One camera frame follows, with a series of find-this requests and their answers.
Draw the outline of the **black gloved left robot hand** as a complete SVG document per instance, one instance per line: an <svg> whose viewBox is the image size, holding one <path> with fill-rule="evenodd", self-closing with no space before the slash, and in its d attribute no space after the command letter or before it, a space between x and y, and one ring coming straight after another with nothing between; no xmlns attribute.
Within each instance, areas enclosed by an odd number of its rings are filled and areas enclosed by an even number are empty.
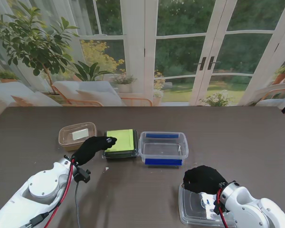
<svg viewBox="0 0 285 228"><path fill-rule="evenodd" d="M79 166L89 162L95 154L99 151L105 151L112 148L117 142L114 137L98 136L90 137L84 141L79 149L73 153L71 161L78 164Z"/></svg>

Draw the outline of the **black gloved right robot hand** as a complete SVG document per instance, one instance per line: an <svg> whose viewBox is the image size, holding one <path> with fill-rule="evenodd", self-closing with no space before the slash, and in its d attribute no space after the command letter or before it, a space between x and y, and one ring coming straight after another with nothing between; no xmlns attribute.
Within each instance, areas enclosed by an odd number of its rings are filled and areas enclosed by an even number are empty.
<svg viewBox="0 0 285 228"><path fill-rule="evenodd" d="M216 169L201 165L185 172L182 186L197 194L204 192L215 195L221 183L227 183L227 181Z"/></svg>

